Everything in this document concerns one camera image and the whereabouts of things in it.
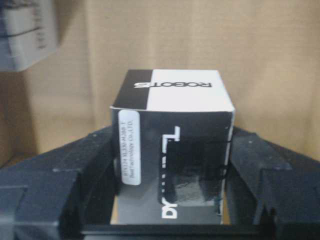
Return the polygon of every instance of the cardboard box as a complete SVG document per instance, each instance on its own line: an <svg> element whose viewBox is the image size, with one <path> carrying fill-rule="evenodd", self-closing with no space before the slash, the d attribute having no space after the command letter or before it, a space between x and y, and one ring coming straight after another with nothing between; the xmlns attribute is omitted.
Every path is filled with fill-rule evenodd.
<svg viewBox="0 0 320 240"><path fill-rule="evenodd" d="M221 223L235 109L219 72L129 70L111 109L118 223Z"/></svg>
<svg viewBox="0 0 320 240"><path fill-rule="evenodd" d="M58 47L53 0L0 3L0 71L22 71Z"/></svg>

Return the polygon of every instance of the robotis logo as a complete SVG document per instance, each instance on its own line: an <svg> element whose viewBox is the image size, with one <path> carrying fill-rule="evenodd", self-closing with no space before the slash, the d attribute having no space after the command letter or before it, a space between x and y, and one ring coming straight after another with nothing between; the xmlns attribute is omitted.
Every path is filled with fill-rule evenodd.
<svg viewBox="0 0 320 240"><path fill-rule="evenodd" d="M201 87L201 88L212 88L210 82L136 82L134 88L160 88L160 87Z"/></svg>

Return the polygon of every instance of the black stripe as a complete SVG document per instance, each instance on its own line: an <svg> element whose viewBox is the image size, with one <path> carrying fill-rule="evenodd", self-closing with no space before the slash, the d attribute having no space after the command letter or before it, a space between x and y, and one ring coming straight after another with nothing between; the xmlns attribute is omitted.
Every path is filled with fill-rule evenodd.
<svg viewBox="0 0 320 240"><path fill-rule="evenodd" d="M23 32L19 32L19 33L16 33L16 34L0 35L0 38L13 38L13 37L18 37L18 36L21 36L21 35L23 35L23 34L28 34L28 33L37 31L37 30L39 30L39 29L42 29L42 27L36 27L36 28L30 29L30 30L27 30L27 31L23 31Z"/></svg>
<svg viewBox="0 0 320 240"><path fill-rule="evenodd" d="M121 109L147 109L149 87L135 88L135 83L150 83L152 72L153 70L129 70L113 107Z"/></svg>

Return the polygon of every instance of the white label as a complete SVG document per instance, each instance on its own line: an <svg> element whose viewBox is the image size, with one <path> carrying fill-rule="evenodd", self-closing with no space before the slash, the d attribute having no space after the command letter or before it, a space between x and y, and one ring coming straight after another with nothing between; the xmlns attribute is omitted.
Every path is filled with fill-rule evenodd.
<svg viewBox="0 0 320 240"><path fill-rule="evenodd" d="M140 115L134 110L121 110L119 144L121 179L127 185L141 183Z"/></svg>

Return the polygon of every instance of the robotis box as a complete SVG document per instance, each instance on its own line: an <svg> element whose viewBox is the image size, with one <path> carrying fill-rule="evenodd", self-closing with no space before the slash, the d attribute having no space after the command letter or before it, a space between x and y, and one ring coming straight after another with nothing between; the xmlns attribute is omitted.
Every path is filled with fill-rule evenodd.
<svg viewBox="0 0 320 240"><path fill-rule="evenodd" d="M129 70L111 111L118 223L220 224L235 108L219 72Z"/></svg>

